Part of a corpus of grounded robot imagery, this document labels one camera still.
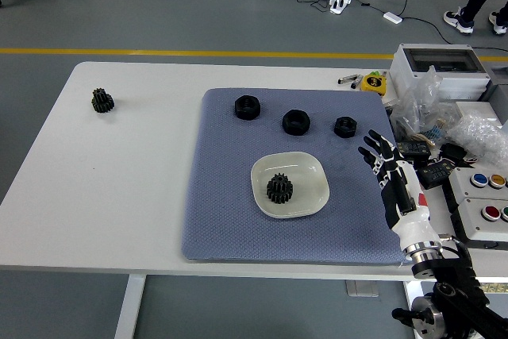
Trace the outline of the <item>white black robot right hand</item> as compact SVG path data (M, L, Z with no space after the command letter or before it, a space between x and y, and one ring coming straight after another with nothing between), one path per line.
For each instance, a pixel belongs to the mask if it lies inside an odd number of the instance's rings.
M375 130L368 131L358 151L370 165L381 189L385 218L399 237L402 252L410 257L420 251L439 253L441 240L430 224L430 213L414 167L398 148Z

